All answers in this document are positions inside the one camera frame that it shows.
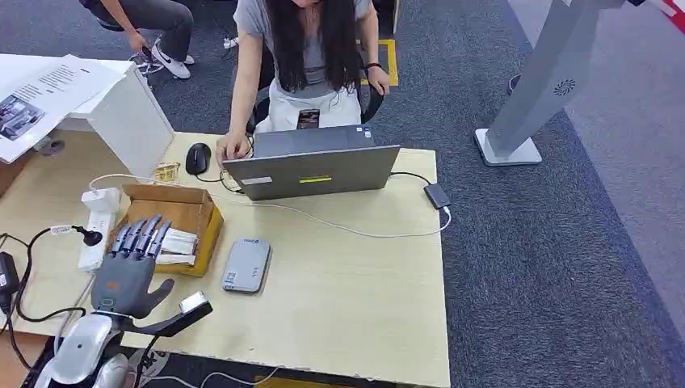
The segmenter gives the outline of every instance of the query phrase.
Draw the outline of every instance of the white apron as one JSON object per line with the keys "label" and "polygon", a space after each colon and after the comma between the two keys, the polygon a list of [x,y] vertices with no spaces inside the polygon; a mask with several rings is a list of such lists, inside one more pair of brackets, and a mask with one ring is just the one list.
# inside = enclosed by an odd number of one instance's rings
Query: white apron
{"label": "white apron", "polygon": [[269,86],[269,116],[257,124],[255,132],[289,131],[297,129],[300,111],[318,109],[319,128],[361,124],[361,108],[356,91],[331,92],[315,99],[295,99],[279,91],[274,82]]}

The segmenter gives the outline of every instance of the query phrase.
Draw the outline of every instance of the gray carpet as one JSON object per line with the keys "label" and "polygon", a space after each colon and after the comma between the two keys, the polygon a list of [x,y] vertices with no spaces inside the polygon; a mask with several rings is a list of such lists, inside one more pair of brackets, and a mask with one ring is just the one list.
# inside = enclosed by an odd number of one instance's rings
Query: gray carpet
{"label": "gray carpet", "polygon": [[[549,0],[510,0],[528,39]],[[601,14],[591,84],[566,111],[676,328],[685,336],[685,35],[651,6]]]}
{"label": "gray carpet", "polygon": [[[36,3],[56,16],[19,28]],[[4,0],[0,51],[125,57],[125,42],[98,42],[105,35],[82,21],[87,14],[55,4]],[[200,5],[194,77],[162,77],[155,93],[177,130],[218,133],[232,61],[205,19],[218,5]],[[372,123],[379,141],[437,150],[455,202],[443,234],[452,385],[685,385],[683,343],[569,118],[560,113],[536,136],[538,167],[481,160],[473,130],[496,116],[530,51],[506,0],[403,0],[397,50],[401,86]],[[172,361],[195,384],[212,368],[235,368]]]}

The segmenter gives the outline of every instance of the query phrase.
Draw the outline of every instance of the gray power bank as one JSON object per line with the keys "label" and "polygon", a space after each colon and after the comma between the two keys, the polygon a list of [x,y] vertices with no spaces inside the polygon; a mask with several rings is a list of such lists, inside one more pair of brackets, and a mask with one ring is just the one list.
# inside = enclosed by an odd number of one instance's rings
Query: gray power bank
{"label": "gray power bank", "polygon": [[233,243],[221,288],[225,291],[258,293],[267,271],[271,245],[264,240],[241,238]]}

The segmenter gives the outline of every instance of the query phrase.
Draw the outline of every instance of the wristwatch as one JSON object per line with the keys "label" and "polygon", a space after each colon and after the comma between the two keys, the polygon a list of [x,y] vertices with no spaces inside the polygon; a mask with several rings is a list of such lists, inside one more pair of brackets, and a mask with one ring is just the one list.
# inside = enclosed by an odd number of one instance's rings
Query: wristwatch
{"label": "wristwatch", "polygon": [[367,64],[367,65],[366,65],[366,70],[369,70],[369,69],[371,69],[372,67],[380,67],[382,70],[384,70],[384,69],[383,69],[383,65],[381,65],[380,63],[377,63],[377,62],[371,62],[371,63]]}

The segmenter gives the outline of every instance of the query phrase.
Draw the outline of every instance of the gray t-shirt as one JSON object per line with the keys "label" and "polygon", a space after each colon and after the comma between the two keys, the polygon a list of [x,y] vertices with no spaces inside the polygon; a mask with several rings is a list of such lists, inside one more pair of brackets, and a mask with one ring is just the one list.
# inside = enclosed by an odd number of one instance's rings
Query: gray t-shirt
{"label": "gray t-shirt", "polygon": [[[354,0],[356,9],[356,18],[360,19],[367,14],[368,8],[371,5],[371,0]],[[271,24],[269,23],[269,14],[267,5],[264,0],[238,0],[237,9],[233,18],[237,26],[244,32],[261,39],[267,43],[267,47],[274,52],[274,40],[271,36]],[[321,52],[321,44],[316,36],[308,38],[305,42],[305,75],[307,76],[308,86],[295,93],[284,91],[279,83],[278,73],[276,73],[276,85],[279,90],[286,95],[298,99],[313,99],[329,94],[333,89],[326,81],[326,68],[324,66],[323,53]]]}

